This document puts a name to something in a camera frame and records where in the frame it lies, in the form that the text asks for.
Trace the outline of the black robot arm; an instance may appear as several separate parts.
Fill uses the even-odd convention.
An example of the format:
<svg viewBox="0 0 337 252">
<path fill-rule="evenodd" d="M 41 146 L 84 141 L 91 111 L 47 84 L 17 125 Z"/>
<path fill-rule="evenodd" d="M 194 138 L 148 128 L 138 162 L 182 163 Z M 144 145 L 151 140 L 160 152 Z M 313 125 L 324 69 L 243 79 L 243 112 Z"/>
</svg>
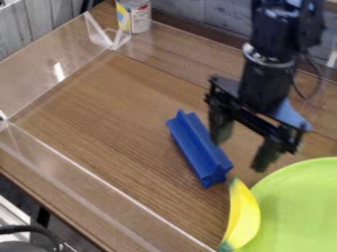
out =
<svg viewBox="0 0 337 252">
<path fill-rule="evenodd" d="M 210 77 L 210 139 L 227 141 L 235 122 L 263 137 L 251 161 L 262 172 L 285 153 L 295 153 L 310 123 L 291 106 L 295 63 L 310 57 L 325 30 L 324 0 L 251 0 L 250 40 L 242 46 L 245 66 L 237 83 Z"/>
</svg>

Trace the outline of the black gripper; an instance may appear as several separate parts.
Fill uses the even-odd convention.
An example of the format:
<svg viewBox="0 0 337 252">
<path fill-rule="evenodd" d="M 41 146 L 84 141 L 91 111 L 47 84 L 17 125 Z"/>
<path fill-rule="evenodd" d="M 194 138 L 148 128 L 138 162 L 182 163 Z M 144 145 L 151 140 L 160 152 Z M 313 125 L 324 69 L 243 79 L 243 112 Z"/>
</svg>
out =
<svg viewBox="0 0 337 252">
<path fill-rule="evenodd" d="M 238 82 L 210 76 L 210 139 L 218 146 L 229 140 L 234 122 L 263 137 L 251 168 L 263 172 L 283 153 L 297 151 L 310 123 L 289 100 L 294 84 L 294 64 L 265 56 L 251 45 L 243 46 L 245 66 Z"/>
</svg>

